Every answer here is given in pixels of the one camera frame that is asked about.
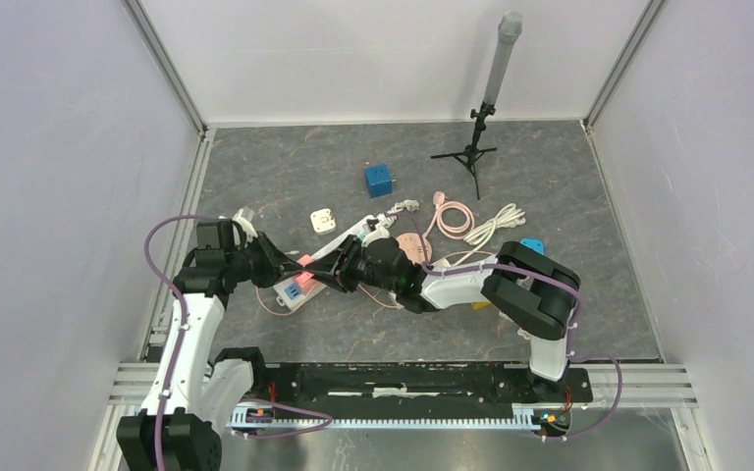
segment white cable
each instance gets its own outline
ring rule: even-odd
[[[515,203],[508,204],[499,211],[499,214],[497,214],[495,218],[478,226],[463,237],[463,241],[473,245],[474,248],[461,257],[459,261],[456,262],[456,265],[460,265],[464,260],[469,258],[470,255],[489,242],[490,239],[493,238],[493,233],[496,229],[517,228],[526,222],[527,220],[524,219],[524,210],[516,208]]]

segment pink cable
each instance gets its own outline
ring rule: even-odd
[[[475,216],[472,215],[472,211],[463,203],[457,201],[446,201],[446,196],[443,192],[437,191],[432,200],[435,203],[435,216],[432,217],[432,222],[429,223],[429,228],[423,233],[423,238],[428,238],[429,233],[432,232],[432,228],[435,224],[438,225],[438,229],[444,236],[447,236],[453,240],[462,240],[466,232],[475,229]],[[450,226],[444,222],[444,212],[454,209],[463,213],[466,220],[460,226]]]

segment blue cube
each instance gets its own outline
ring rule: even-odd
[[[365,169],[365,185],[372,198],[392,192],[392,174],[386,164]]]

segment pink object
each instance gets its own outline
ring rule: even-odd
[[[296,262],[303,267],[312,261],[313,259],[310,258],[310,255],[302,255]],[[311,278],[313,278],[312,273],[302,272],[296,276],[296,284],[304,288],[304,286],[310,282]]]

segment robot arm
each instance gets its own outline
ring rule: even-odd
[[[516,242],[505,243],[496,256],[481,262],[434,271],[411,263],[393,238],[367,237],[369,243],[363,246],[351,235],[334,251],[302,267],[241,218],[199,223],[196,234],[197,248],[174,279],[182,298],[173,304],[156,381],[139,413],[123,417],[117,429],[133,471],[154,469],[156,433],[162,438],[164,461],[171,462],[167,469],[219,469],[220,436],[230,411],[248,392],[266,388],[264,360],[257,348],[222,352],[204,384],[215,331],[230,294],[241,282],[269,288],[307,271],[314,280],[343,292],[360,283],[386,289],[415,313],[489,300],[532,336],[529,367],[537,377],[553,383],[565,374],[567,321],[575,303],[569,291],[579,288],[579,278]],[[570,289],[539,280],[523,288],[517,283],[523,276],[512,273],[512,267]]]
[[[567,368],[567,322],[575,299],[570,292],[539,280],[529,288],[518,284],[524,275],[547,277],[570,290],[580,280],[568,268],[517,242],[506,242],[486,260],[427,269],[411,263],[393,238],[382,238],[363,247],[350,236],[340,247],[305,269],[331,288],[352,291],[357,283],[386,289],[406,309],[421,313],[455,304],[490,301],[530,334],[530,370],[556,382]]]

